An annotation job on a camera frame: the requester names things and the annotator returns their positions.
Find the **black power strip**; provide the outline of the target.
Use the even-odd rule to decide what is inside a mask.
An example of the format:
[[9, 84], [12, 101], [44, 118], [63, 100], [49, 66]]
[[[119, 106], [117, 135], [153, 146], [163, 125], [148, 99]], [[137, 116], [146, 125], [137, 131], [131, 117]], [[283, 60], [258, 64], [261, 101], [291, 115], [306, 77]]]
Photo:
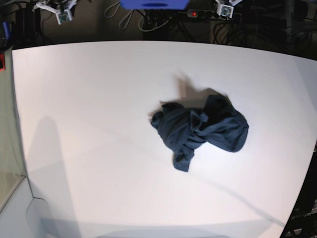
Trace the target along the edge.
[[203, 21], [213, 21], [213, 20], [221, 20], [221, 21], [233, 21], [233, 22], [241, 22], [242, 14], [234, 13], [232, 18], [227, 16], [218, 15], [215, 10], [197, 10], [190, 9], [184, 12], [187, 15], [187, 18], [191, 21], [203, 22]]

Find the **blue object at left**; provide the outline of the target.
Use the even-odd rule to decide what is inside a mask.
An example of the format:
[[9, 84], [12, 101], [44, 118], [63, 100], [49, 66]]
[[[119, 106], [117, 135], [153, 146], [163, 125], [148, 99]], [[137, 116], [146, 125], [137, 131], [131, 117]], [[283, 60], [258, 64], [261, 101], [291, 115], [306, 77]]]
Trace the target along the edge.
[[11, 28], [10, 28], [10, 24], [8, 21], [3, 21], [2, 22], [2, 26], [3, 26], [3, 30], [4, 30], [4, 35], [5, 35], [5, 39], [8, 41], [11, 39]]

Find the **red clamp at table edge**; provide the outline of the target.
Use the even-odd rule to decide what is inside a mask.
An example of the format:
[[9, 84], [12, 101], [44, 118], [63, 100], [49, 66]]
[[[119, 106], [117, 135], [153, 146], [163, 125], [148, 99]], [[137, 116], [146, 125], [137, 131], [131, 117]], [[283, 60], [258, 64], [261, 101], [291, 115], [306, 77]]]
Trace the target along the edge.
[[0, 71], [4, 71], [5, 70], [5, 58], [4, 58], [4, 54], [0, 53]]

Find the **blue box at top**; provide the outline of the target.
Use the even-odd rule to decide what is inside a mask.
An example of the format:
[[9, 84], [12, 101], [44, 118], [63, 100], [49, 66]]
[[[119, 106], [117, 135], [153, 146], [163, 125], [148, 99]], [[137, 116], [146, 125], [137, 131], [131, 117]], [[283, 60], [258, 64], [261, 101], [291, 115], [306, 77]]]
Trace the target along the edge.
[[125, 9], [172, 9], [183, 10], [189, 0], [121, 0]]

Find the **dark blue t-shirt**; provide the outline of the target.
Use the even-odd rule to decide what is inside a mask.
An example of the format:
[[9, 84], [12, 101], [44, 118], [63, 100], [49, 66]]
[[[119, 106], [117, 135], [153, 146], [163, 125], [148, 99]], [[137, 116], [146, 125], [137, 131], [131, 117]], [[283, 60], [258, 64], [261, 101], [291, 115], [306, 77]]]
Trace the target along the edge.
[[227, 152], [244, 146], [249, 125], [223, 95], [209, 95], [202, 108], [166, 103], [151, 119], [166, 147], [173, 152], [175, 169], [187, 172], [194, 151], [208, 142]]

